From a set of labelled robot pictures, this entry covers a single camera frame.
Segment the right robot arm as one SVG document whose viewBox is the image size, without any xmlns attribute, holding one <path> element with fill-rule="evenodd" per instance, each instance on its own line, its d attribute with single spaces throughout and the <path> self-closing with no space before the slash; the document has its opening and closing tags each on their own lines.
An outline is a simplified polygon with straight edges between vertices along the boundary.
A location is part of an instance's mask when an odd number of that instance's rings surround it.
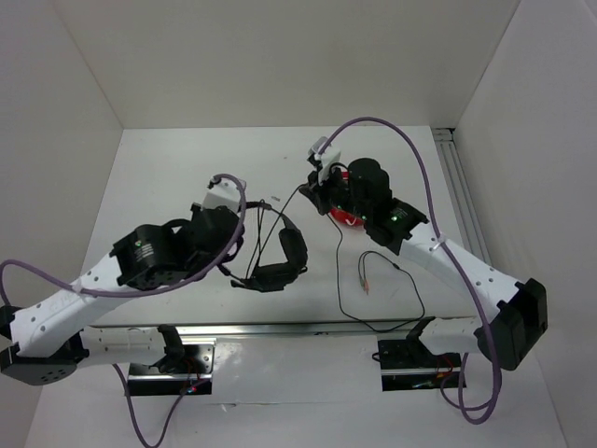
<svg viewBox="0 0 597 448">
<path fill-rule="evenodd" d="M 313 171 L 301 193 L 324 215 L 334 208 L 359 217 L 376 244 L 416 263 L 484 317 L 426 318 L 411 332 L 407 354 L 418 366 L 438 355 L 481 353 L 500 369 L 516 370 L 548 328 L 546 288 L 501 273 L 435 232 L 427 216 L 394 197 L 389 175 L 370 158 L 352 161 L 343 175 L 336 161 L 311 156 Z"/>
</svg>

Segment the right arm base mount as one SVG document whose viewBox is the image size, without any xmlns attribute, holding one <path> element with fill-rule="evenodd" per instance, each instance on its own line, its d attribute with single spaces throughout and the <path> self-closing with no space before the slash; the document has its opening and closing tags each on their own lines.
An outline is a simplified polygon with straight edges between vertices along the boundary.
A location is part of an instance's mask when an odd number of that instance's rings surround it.
<svg viewBox="0 0 597 448">
<path fill-rule="evenodd" d="M 385 392 L 458 387 L 462 358 L 456 353 L 436 356 L 415 341 L 379 340 L 371 358 L 381 368 Z"/>
</svg>

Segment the black headset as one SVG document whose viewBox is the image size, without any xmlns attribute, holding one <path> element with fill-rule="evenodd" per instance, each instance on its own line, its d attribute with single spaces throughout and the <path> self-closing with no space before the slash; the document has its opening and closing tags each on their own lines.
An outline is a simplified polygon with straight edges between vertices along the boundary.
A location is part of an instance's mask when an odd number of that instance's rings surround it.
<svg viewBox="0 0 597 448">
<path fill-rule="evenodd" d="M 278 237 L 285 254 L 285 261 L 263 266 L 257 263 L 251 274 L 245 278 L 234 275 L 224 266 L 225 263 L 232 261 L 235 255 L 226 255 L 217 268 L 230 278 L 232 287 L 261 293 L 282 291 L 285 286 L 296 281 L 301 274 L 307 271 L 308 248 L 302 232 L 287 215 L 275 210 L 269 203 L 248 202 L 246 208 L 273 212 L 283 221 L 284 227 L 278 232 Z"/>
</svg>

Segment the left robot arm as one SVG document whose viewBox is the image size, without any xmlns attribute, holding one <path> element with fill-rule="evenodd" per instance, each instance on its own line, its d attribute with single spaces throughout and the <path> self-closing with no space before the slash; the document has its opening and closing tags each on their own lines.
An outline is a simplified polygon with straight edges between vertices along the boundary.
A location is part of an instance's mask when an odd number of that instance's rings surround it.
<svg viewBox="0 0 597 448">
<path fill-rule="evenodd" d="M 229 259 L 243 235 L 243 211 L 195 205 L 189 219 L 142 225 L 113 245 L 89 271 L 28 308 L 1 309 L 11 342 L 1 372 L 27 385 L 49 385 L 78 369 L 120 363 L 176 371 L 186 350 L 175 326 L 98 328 L 102 316 L 134 299 L 201 280 Z"/>
</svg>

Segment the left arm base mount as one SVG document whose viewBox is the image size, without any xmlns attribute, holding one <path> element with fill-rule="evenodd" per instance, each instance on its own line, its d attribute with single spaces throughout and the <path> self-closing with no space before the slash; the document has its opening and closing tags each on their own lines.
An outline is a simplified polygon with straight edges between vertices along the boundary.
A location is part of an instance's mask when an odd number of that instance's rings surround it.
<svg viewBox="0 0 597 448">
<path fill-rule="evenodd" d="M 215 342 L 203 340 L 185 345 L 186 354 L 177 367 L 160 372 L 157 367 L 131 364 L 127 385 L 132 397 L 175 397 L 212 394 Z"/>
</svg>

